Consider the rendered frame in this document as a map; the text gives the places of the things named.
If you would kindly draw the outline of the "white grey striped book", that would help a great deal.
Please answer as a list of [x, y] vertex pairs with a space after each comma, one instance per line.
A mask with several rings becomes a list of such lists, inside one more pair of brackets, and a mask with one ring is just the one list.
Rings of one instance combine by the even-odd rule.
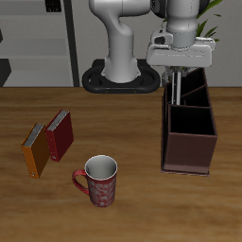
[[172, 100], [173, 105], [181, 104], [181, 84], [182, 84], [182, 71], [179, 67], [173, 68], [172, 73]]

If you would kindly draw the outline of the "dark brown desk caddy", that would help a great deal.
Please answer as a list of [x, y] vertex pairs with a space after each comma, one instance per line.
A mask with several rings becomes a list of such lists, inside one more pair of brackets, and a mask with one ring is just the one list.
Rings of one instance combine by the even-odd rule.
[[217, 131], [205, 70], [181, 79], [181, 104], [171, 103], [172, 82], [164, 86], [162, 104], [163, 173], [210, 176]]

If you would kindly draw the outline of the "orange book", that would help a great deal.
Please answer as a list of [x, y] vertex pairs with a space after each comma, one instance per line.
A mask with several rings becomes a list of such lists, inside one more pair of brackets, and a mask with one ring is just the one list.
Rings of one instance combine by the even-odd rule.
[[29, 177], [34, 179], [40, 178], [50, 156], [44, 128], [45, 124], [35, 123], [21, 144]]

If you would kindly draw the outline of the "flat black base plate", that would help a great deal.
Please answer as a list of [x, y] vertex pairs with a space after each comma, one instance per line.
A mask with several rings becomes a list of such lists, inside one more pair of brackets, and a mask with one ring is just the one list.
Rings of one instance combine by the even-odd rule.
[[82, 85], [86, 91], [94, 94], [148, 94], [155, 92], [161, 83], [160, 75], [144, 59], [139, 59], [141, 75], [132, 82], [115, 83], [101, 75], [104, 60], [94, 60], [93, 65], [82, 76]]

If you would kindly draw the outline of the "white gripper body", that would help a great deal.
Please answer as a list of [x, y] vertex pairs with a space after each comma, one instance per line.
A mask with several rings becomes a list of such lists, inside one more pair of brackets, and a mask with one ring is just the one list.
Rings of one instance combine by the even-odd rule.
[[197, 37], [195, 43], [186, 49], [152, 43], [147, 50], [147, 63], [154, 66], [210, 67], [215, 48], [214, 39], [202, 37]]

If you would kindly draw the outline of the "dark grey block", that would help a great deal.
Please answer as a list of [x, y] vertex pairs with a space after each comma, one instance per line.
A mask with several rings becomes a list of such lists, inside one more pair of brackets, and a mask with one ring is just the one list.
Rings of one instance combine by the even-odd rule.
[[9, 75], [11, 74], [11, 67], [8, 59], [0, 59], [0, 87], [3, 87]]

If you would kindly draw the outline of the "black binders on shelf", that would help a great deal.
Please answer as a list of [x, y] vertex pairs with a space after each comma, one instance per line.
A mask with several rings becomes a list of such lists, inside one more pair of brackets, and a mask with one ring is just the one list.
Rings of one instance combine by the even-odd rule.
[[61, 12], [61, 0], [44, 0], [47, 12]]

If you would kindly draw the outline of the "grey shelf unit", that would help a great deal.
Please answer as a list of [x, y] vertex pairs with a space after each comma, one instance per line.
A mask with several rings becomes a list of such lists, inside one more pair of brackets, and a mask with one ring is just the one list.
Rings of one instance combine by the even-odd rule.
[[78, 87], [72, 0], [47, 12], [44, 0], [0, 0], [0, 59], [11, 74], [3, 87]]

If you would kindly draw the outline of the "red patterned mug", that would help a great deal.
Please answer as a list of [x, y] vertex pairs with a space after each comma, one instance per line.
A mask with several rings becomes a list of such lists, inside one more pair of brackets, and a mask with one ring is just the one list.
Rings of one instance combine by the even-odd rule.
[[[83, 169], [73, 172], [72, 181], [77, 189], [89, 196], [94, 206], [108, 207], [114, 202], [117, 170], [115, 159], [96, 155], [86, 162]], [[77, 176], [83, 176], [88, 187], [79, 183]]]

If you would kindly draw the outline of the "red book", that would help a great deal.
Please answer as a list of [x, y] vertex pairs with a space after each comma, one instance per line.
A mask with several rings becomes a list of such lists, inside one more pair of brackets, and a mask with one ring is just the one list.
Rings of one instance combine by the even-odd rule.
[[44, 128], [50, 158], [59, 162], [74, 142], [70, 112], [60, 110]]

